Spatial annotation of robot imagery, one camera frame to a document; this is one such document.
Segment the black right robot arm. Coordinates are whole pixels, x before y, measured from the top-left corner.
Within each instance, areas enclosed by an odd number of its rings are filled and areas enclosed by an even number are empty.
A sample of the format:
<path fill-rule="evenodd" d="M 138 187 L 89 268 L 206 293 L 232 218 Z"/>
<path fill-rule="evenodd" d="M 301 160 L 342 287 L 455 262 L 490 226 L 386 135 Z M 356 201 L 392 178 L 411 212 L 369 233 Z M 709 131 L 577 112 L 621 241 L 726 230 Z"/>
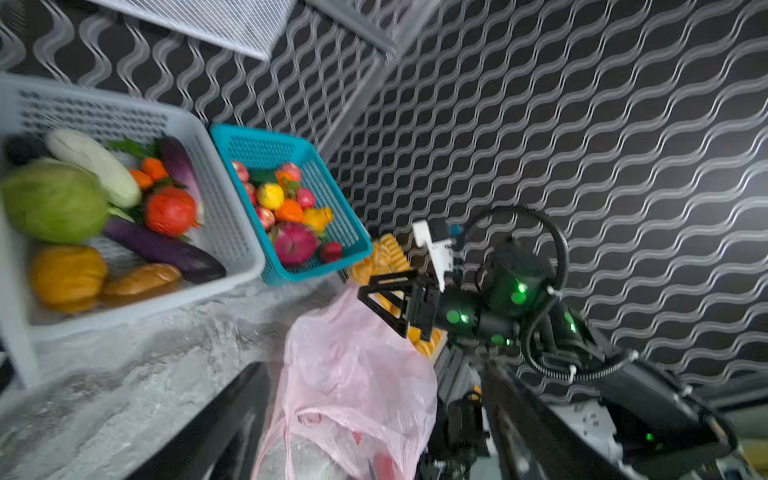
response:
<path fill-rule="evenodd" d="M 542 225 L 555 243 L 547 259 L 508 240 L 480 267 L 473 290 L 445 281 L 470 227 L 425 223 L 435 272 L 374 276 L 362 303 L 395 332 L 443 329 L 491 349 L 516 345 L 540 376 L 598 391 L 597 417 L 583 405 L 547 406 L 494 355 L 480 370 L 481 392 L 451 402 L 426 452 L 431 469 L 470 474 L 484 456 L 504 479 L 738 479 L 733 427 L 690 386 L 634 350 L 611 345 L 563 301 L 569 274 L 565 235 L 543 212 L 509 214 Z"/>

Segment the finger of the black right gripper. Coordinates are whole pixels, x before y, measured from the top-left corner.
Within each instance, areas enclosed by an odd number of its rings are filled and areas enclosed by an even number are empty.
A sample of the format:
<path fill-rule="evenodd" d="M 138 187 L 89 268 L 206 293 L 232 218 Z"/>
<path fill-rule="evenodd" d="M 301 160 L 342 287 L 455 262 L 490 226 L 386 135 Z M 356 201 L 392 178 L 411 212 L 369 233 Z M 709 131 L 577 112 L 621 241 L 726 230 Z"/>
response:
<path fill-rule="evenodd" d="M 360 287 L 359 292 L 372 294 L 402 291 L 408 293 L 411 291 L 413 285 L 417 283 L 418 278 L 419 272 L 417 270 L 373 275 L 370 277 L 367 285 Z"/>
<path fill-rule="evenodd" d="M 374 314 L 381 318 L 392 330 L 402 338 L 408 336 L 409 322 L 402 316 L 402 309 L 395 306 L 397 314 L 383 306 L 372 294 L 360 293 L 359 300 Z"/>

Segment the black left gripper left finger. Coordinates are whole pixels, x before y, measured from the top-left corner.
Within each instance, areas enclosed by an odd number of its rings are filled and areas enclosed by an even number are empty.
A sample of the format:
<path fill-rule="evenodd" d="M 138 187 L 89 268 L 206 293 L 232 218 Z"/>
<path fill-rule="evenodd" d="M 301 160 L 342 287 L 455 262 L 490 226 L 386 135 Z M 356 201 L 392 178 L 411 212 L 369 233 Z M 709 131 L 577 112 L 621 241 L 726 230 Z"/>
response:
<path fill-rule="evenodd" d="M 271 395 L 268 366 L 241 371 L 130 479 L 249 479 Z"/>

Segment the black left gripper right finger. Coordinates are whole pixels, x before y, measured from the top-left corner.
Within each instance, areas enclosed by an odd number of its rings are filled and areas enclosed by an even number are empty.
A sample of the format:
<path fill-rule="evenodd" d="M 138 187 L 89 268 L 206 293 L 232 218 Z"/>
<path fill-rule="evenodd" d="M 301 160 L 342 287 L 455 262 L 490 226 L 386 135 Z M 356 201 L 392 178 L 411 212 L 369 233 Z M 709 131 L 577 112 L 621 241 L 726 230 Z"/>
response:
<path fill-rule="evenodd" d="M 627 477 L 504 366 L 487 366 L 481 388 L 503 479 Z"/>

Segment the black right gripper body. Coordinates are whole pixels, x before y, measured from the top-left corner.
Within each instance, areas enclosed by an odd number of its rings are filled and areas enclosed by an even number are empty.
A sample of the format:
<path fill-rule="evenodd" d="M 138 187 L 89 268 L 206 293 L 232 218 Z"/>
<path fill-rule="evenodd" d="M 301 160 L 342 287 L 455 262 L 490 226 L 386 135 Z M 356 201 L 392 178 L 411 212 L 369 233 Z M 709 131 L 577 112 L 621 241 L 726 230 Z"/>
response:
<path fill-rule="evenodd" d="M 516 320 L 496 313 L 477 293 L 457 287 L 414 283 L 405 295 L 404 319 L 424 333 L 433 328 L 449 335 L 478 342 L 512 342 L 516 339 Z"/>

